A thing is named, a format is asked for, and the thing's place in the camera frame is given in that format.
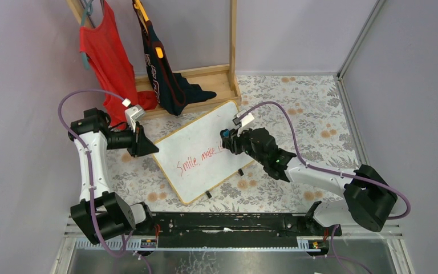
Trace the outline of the yellow framed whiteboard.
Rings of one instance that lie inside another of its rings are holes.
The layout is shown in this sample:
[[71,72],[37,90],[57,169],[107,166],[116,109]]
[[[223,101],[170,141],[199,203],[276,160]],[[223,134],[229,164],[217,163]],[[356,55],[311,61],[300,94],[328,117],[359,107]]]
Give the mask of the yellow framed whiteboard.
[[229,100],[159,139],[152,156],[183,204],[190,204],[253,160],[222,147],[220,132],[234,128],[239,112]]

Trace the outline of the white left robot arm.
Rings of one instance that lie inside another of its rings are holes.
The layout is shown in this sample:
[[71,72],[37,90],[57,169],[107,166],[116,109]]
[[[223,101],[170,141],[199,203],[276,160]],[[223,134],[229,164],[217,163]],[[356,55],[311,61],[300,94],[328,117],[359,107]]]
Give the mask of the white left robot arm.
[[144,202],[128,205],[112,191],[107,172],[106,152],[125,149],[134,158],[157,153],[140,123],[123,130],[112,127],[110,116],[97,108],[70,125],[68,136],[80,159],[82,186],[79,203],[70,208],[73,221],[92,244],[122,234],[152,232],[155,221]]

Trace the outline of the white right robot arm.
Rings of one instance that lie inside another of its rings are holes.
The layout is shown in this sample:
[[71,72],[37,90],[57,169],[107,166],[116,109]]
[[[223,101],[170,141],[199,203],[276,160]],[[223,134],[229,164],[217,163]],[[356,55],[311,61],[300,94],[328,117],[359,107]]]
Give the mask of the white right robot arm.
[[308,184],[342,197],[335,202],[316,203],[309,209],[310,218],[323,227],[355,222],[380,232],[398,200],[372,167],[362,164],[356,170],[342,172],[303,164],[296,154],[278,147],[265,128],[243,132],[224,129],[220,137],[223,148],[235,155],[248,155],[273,179]]

